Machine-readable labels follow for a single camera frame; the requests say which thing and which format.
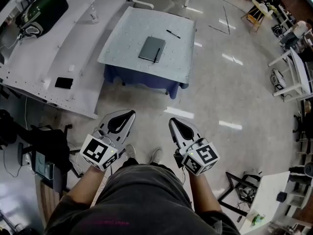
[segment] gray notebook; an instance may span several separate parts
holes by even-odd
[[[165,46],[164,40],[155,37],[147,37],[141,49],[139,57],[150,61],[154,61],[156,58],[156,63],[158,63],[163,52],[164,46]]]

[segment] tiled floor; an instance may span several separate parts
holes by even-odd
[[[265,19],[259,31],[250,34],[251,24],[240,19],[243,11],[252,7],[250,1],[190,0],[189,7],[202,13],[182,8],[184,0],[174,1],[174,14],[197,21],[198,45],[194,48],[189,88],[180,89],[172,100],[165,91],[140,85],[124,87],[120,81],[105,82],[97,105],[98,120],[62,112],[60,126],[74,126],[69,141],[79,146],[104,115],[133,109],[136,120],[126,142],[137,148],[138,161],[148,162],[153,149],[161,146],[165,153],[163,163],[182,179],[182,171],[173,158],[176,147],[168,128],[174,115],[164,112],[173,107],[194,114],[190,121],[214,143],[221,156],[214,168],[206,172],[216,196],[228,188],[226,171],[237,176],[249,168],[263,171],[264,175],[287,171],[296,157],[292,129],[298,105],[296,101],[284,103],[272,96],[272,67],[267,63],[282,53],[270,29],[276,21]],[[287,66],[281,61],[273,68],[283,71]],[[237,129],[222,126],[221,121],[232,123]],[[124,161],[123,156],[114,163],[113,170]],[[78,163],[86,168],[80,158]],[[76,181],[72,177],[70,180],[69,185]],[[188,179],[184,186],[191,196]],[[237,215],[227,213],[236,221]]]

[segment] white shoe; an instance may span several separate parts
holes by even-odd
[[[128,144],[126,147],[126,152],[125,152],[125,155],[126,155],[126,159],[136,159],[136,149],[135,147],[132,145],[132,144]]]
[[[151,156],[150,164],[156,163],[159,165],[161,163],[162,158],[163,158],[163,151],[161,148],[157,148]]]

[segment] smartphone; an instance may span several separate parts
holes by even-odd
[[[58,77],[55,83],[55,87],[62,88],[62,89],[70,89],[73,84],[72,78],[66,77]]]

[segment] black stand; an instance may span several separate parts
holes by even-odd
[[[238,214],[240,214],[240,215],[246,217],[246,216],[248,215],[247,212],[242,211],[242,210],[239,209],[239,208],[233,207],[233,206],[231,206],[231,205],[229,205],[229,204],[223,202],[223,200],[235,189],[236,192],[237,192],[238,198],[239,198],[241,201],[246,202],[246,203],[248,203],[248,204],[251,205],[251,204],[252,204],[251,201],[249,201],[249,200],[247,200],[247,199],[244,199],[244,198],[241,196],[241,194],[240,194],[240,192],[239,192],[239,186],[240,186],[240,185],[243,185],[243,186],[249,187],[249,188],[251,188],[251,189],[253,189],[253,190],[255,190],[255,191],[256,191],[258,188],[257,188],[255,185],[253,185],[252,183],[246,181],[247,177],[250,177],[251,175],[248,175],[248,174],[247,174],[247,175],[243,176],[243,178],[241,179],[241,178],[238,178],[238,177],[236,177],[236,176],[230,174],[229,172],[226,172],[226,176],[227,176],[228,181],[229,181],[229,184],[230,184],[230,189],[229,189],[227,192],[225,192],[225,193],[218,199],[218,201],[219,201],[220,205],[222,205],[222,206],[224,206],[224,207],[226,207],[226,208],[232,210],[233,212],[236,212],[236,213],[238,213]],[[238,184],[234,185],[234,183],[233,183],[232,180],[237,181]]]

